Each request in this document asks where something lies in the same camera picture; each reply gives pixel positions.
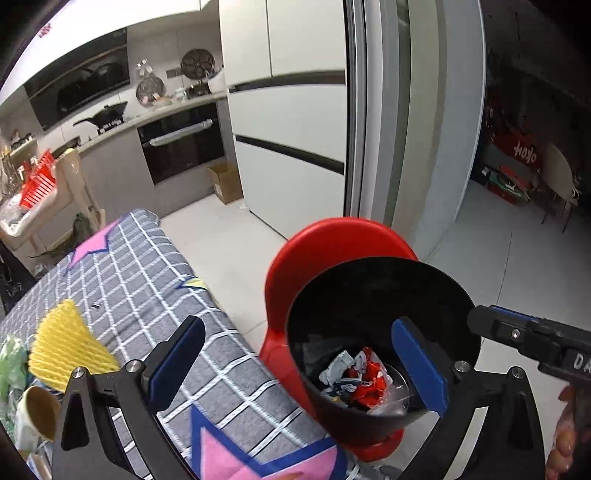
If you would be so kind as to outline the person's right hand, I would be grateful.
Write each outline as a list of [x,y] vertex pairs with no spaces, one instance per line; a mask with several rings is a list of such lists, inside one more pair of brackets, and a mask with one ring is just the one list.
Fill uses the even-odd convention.
[[559,479],[573,465],[575,447],[579,444],[573,414],[575,393],[574,386],[567,386],[559,395],[559,400],[565,403],[565,407],[556,424],[554,443],[547,458],[545,475],[550,480]]

